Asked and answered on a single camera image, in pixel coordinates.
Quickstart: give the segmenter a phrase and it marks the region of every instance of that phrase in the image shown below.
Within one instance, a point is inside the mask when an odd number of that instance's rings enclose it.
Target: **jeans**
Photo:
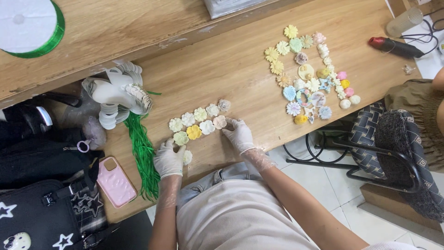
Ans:
[[[260,174],[250,174],[244,162],[216,170],[202,179],[185,186],[179,191],[176,213],[194,197],[224,180],[263,181]]]

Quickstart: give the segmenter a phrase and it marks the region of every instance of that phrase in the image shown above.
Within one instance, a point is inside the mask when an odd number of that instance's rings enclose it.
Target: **green ribbon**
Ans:
[[[52,5],[55,8],[55,13],[57,14],[57,24],[55,26],[54,33],[52,34],[51,38],[43,44],[40,48],[37,48],[30,52],[25,53],[12,53],[5,51],[8,54],[11,54],[16,57],[20,58],[36,58],[45,54],[48,54],[51,50],[53,50],[62,40],[62,37],[65,33],[65,19],[63,18],[63,13],[60,10],[60,8],[51,1]]]

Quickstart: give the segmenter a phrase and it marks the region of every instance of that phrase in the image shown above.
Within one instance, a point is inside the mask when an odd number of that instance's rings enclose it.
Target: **pink clay ball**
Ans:
[[[345,71],[338,72],[336,78],[341,80],[341,81],[344,80],[344,79],[347,79],[347,73]]]
[[[347,97],[350,97],[355,94],[355,91],[352,88],[346,88],[344,89],[344,93],[346,94]]]

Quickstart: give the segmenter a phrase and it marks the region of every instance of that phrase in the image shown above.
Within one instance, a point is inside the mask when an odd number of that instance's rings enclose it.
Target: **white t-shirt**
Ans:
[[[261,181],[222,181],[185,204],[176,220],[181,250],[317,250]]]

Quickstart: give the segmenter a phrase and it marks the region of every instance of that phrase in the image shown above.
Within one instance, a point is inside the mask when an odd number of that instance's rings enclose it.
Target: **hand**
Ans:
[[[240,154],[254,148],[251,130],[242,119],[238,119],[236,121],[235,119],[227,117],[225,120],[227,123],[233,125],[234,131],[222,129],[222,132],[228,137],[231,144],[233,144],[233,146],[240,152]]]
[[[183,154],[185,153],[186,146],[183,145],[177,153],[174,153],[173,142],[173,138],[163,142],[153,159],[154,167],[159,172],[161,180],[173,174],[183,176]]]

